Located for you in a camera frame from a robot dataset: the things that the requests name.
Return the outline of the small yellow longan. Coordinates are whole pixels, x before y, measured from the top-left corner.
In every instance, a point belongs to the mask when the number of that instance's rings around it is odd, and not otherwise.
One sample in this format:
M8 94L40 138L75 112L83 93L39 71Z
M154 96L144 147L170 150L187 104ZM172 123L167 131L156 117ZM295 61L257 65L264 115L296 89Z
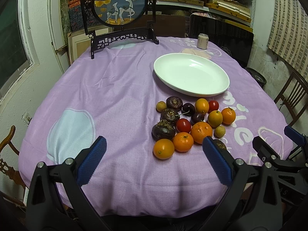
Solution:
M225 134L226 134L226 129L225 129L224 126L220 125L220 126L215 128L214 135L217 138L222 138L222 137L224 137Z
M158 112L162 112L163 110L165 110L167 108L167 104L164 101L160 101L156 104L156 110Z

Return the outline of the yellow orange fruit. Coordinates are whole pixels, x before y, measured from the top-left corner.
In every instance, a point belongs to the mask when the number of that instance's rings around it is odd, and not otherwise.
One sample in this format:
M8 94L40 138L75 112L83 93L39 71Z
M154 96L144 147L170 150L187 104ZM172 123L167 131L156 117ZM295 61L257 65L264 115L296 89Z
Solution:
M207 122L211 125L212 128L220 126L223 122L222 113L218 110L213 110L209 113Z

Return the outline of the large bumpy orange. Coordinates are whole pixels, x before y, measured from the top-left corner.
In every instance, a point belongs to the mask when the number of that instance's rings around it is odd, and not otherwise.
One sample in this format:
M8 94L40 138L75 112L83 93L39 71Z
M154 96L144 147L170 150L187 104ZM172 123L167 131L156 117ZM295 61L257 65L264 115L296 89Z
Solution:
M200 121L192 126L191 136L196 143L202 144L205 137L213 136L213 129L208 123Z

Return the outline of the red tomato back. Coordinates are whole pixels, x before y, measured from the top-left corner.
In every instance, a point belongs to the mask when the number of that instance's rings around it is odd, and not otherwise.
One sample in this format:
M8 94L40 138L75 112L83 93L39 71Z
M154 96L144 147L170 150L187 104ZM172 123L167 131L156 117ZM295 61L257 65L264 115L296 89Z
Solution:
M216 100L211 100L208 102L209 104L209 110L208 113L211 113L212 111L219 110L219 103Z

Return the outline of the dark plum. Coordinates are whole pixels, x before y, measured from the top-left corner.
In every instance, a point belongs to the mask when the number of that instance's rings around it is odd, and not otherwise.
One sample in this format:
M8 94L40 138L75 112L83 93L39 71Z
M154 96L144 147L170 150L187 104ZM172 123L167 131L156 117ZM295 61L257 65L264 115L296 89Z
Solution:
M192 125L196 124L196 123L199 123L201 121L204 121L204 114L202 113L198 113L196 112L192 117L191 117L191 123Z

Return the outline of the orange kumquat back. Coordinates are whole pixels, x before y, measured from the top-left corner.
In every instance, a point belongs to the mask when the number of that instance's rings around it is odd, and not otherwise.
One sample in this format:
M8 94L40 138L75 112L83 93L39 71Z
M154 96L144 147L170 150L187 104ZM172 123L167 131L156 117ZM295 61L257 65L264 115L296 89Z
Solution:
M200 98L196 101L195 103L195 110L197 113L200 113L200 114L207 114L208 111L209 111L209 103L206 99L204 98Z

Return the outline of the small mandarin orange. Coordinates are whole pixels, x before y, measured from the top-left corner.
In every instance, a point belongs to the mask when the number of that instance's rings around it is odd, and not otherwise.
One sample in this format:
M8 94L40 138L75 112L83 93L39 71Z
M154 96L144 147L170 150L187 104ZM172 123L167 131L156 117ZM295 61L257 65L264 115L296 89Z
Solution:
M179 132L174 136L173 144L178 152L188 152L194 144L194 139L187 132Z

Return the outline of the red cherry tomato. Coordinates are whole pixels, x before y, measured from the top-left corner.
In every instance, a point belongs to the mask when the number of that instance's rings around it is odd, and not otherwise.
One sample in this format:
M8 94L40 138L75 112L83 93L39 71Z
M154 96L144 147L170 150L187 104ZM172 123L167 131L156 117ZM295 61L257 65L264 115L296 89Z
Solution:
M178 132L187 132L190 133L191 131L191 123L185 119L185 118L180 118L176 122L176 129Z

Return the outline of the dark cherry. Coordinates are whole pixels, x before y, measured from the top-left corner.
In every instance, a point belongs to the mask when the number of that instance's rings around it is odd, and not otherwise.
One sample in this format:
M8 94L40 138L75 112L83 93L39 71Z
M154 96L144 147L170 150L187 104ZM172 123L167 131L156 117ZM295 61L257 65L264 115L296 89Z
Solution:
M195 106L191 103L185 103L182 106L181 113L185 116L194 116L196 113Z

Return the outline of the dark water chestnut back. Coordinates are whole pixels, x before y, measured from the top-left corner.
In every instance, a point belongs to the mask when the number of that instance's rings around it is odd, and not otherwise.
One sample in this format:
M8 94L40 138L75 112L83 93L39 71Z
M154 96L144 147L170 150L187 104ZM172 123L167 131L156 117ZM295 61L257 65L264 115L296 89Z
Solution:
M180 111L183 106L183 101L178 96L170 96L166 99L167 108L174 109L175 111Z

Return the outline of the dark water chestnut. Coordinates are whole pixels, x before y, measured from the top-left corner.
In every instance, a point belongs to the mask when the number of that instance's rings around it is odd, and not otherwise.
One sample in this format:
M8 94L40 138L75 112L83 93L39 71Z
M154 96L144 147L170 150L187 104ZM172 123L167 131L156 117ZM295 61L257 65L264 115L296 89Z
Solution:
M175 136L175 129L167 120L163 119L153 126L151 134L155 141L160 139L172 140Z
M170 96L166 99L167 108L174 109L175 111L180 111L183 106L183 101L178 96Z
M166 120L172 126L175 126L180 119L180 115L174 109L166 108L161 112L161 120Z

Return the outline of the dark water chestnut front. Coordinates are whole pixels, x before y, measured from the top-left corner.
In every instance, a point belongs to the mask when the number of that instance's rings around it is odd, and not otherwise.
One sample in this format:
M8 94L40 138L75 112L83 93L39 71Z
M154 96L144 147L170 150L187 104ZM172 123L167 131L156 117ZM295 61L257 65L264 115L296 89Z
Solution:
M175 129L167 120L163 119L153 126L151 134L155 141L160 139L172 140L175 136Z

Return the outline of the wooden chair left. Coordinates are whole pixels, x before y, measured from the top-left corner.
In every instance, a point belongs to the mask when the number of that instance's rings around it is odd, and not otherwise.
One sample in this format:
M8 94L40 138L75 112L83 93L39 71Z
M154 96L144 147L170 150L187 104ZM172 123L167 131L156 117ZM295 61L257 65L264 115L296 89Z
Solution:
M12 143L13 137L16 132L15 125L10 127L8 135L1 141L1 155L3 150L10 149L12 153L15 153L15 157L19 156L19 150ZM24 183L19 170L15 169L10 162L7 162L6 159L1 157L1 172L6 175L10 180L12 180L16 185L21 186L26 189L26 184Z

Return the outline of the white oval plate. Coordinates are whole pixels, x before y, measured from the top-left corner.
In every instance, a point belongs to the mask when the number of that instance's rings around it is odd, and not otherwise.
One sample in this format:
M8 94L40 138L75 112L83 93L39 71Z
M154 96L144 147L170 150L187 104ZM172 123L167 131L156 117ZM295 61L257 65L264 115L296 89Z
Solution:
M222 94L230 85L229 76L219 65L193 54L162 55L155 60L153 70L171 89L195 97Z

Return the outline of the round deer art screen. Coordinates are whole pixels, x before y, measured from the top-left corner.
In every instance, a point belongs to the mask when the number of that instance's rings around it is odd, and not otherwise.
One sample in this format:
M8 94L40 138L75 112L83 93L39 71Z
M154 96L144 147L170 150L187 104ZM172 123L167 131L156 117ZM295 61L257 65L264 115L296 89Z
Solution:
M95 52L110 44L127 39L150 40L159 44L154 30L156 0L80 0L85 35L90 39L91 59ZM88 26L88 13L111 33L96 34Z

